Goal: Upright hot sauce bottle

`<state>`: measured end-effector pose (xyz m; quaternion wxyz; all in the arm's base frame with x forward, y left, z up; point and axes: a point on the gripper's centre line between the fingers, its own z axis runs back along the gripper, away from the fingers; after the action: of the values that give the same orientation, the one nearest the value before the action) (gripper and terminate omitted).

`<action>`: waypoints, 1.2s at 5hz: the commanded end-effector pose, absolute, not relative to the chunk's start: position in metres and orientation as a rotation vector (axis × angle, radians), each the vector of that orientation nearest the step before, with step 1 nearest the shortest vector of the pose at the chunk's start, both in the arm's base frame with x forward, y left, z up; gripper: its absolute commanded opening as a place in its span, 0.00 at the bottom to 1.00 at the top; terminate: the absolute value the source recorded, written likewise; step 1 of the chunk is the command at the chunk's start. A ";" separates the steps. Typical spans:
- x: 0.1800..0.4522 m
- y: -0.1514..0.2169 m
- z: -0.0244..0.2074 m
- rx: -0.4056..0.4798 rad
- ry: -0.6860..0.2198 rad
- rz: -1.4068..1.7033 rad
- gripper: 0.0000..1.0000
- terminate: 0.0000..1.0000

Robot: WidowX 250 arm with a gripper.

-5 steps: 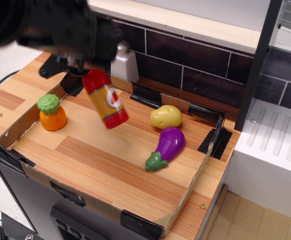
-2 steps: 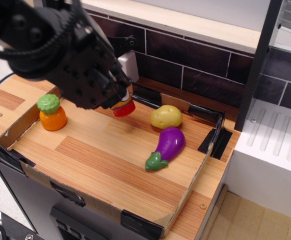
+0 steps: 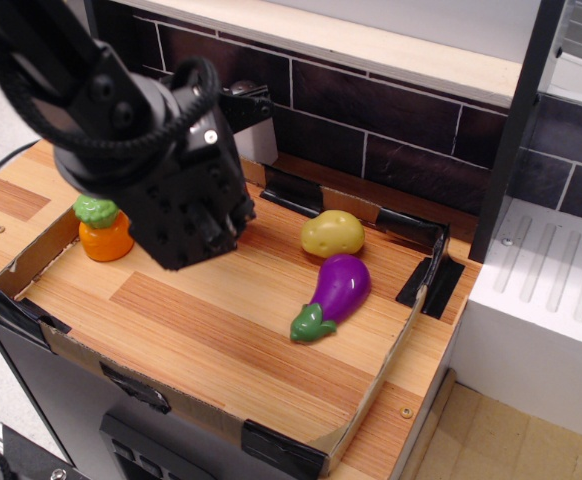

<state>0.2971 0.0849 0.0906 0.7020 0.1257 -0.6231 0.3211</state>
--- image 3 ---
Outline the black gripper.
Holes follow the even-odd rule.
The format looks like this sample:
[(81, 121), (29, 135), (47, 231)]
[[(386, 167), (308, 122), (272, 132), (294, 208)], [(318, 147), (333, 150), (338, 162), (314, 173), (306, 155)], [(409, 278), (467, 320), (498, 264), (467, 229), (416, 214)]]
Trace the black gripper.
[(136, 243), (177, 271), (229, 253), (255, 216), (234, 135), (271, 118), (265, 85), (233, 84), (115, 196)]

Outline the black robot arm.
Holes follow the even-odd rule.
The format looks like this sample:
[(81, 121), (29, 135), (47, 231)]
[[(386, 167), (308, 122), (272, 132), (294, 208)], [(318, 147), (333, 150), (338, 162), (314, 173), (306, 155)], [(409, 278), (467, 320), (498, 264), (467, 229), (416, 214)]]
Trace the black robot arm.
[(272, 103), (225, 92), (209, 60), (161, 83), (128, 71), (64, 2), (0, 1), (0, 87), (64, 179), (114, 202), (163, 268), (233, 251), (254, 218), (234, 136)]

